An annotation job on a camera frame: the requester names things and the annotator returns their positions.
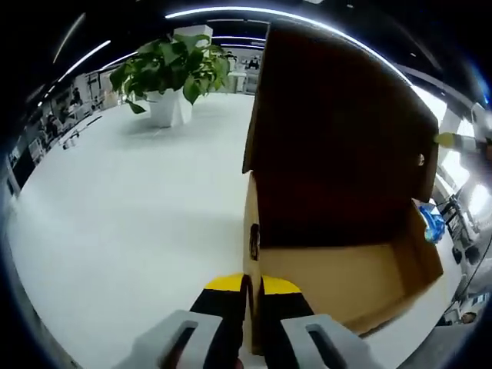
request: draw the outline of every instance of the potted plant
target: potted plant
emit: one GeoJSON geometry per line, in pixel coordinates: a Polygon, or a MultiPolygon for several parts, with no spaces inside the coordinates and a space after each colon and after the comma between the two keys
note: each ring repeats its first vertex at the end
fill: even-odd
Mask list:
{"type": "Polygon", "coordinates": [[[149,101],[151,117],[161,127],[184,123],[200,95],[227,86],[229,63],[207,35],[175,35],[143,45],[111,73],[113,90],[125,95],[135,114],[145,111],[131,94],[149,101]],[[206,46],[197,46],[202,40],[206,46]]]}

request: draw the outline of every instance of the green leaves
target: green leaves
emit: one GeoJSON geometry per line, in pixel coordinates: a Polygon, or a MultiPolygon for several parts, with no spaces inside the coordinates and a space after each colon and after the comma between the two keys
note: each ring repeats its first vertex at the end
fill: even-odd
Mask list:
{"type": "MultiPolygon", "coordinates": [[[[128,98],[133,94],[146,98],[146,93],[168,88],[183,88],[184,97],[192,104],[198,96],[218,90],[228,82],[229,62],[217,45],[197,47],[207,35],[175,35],[174,41],[158,39],[138,49],[138,53],[116,68],[110,76],[113,90],[128,98]]],[[[135,114],[145,110],[127,100],[135,114]]]]}
{"type": "Polygon", "coordinates": [[[126,102],[130,105],[131,110],[135,114],[141,114],[141,113],[144,113],[145,112],[145,109],[143,109],[143,107],[141,107],[140,105],[137,105],[137,104],[135,104],[134,102],[131,102],[128,99],[126,100],[126,102]]]}
{"type": "Polygon", "coordinates": [[[192,76],[186,78],[183,86],[183,95],[192,105],[197,101],[198,96],[201,95],[200,86],[192,76]]]}

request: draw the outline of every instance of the desk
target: desk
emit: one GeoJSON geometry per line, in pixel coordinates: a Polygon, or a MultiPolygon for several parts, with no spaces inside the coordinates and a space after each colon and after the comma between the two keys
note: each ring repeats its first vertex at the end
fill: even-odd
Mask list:
{"type": "MultiPolygon", "coordinates": [[[[7,226],[15,266],[39,317],[82,367],[118,364],[208,281],[242,270],[253,101],[210,94],[190,123],[157,131],[139,124],[149,112],[108,109],[75,147],[50,150],[26,182],[7,226]]],[[[437,248],[444,275],[365,338],[385,368],[425,339],[459,283],[449,234],[437,248]]]]}

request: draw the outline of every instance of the cardboard box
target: cardboard box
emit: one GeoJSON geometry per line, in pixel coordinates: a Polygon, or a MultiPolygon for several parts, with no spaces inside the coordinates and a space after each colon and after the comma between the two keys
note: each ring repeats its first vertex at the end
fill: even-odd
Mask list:
{"type": "Polygon", "coordinates": [[[293,282],[315,313],[359,334],[442,275],[412,201],[431,195],[437,132],[373,55],[326,31],[271,25],[243,166],[250,346],[262,275],[293,282]]]}

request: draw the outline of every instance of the white planter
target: white planter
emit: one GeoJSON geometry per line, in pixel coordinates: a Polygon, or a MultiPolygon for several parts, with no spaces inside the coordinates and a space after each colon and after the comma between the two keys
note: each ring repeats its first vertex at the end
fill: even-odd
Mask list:
{"type": "Polygon", "coordinates": [[[147,97],[151,123],[155,127],[174,127],[190,121],[192,105],[183,96],[183,89],[173,91],[169,88],[163,95],[157,91],[148,92],[147,97]]]}

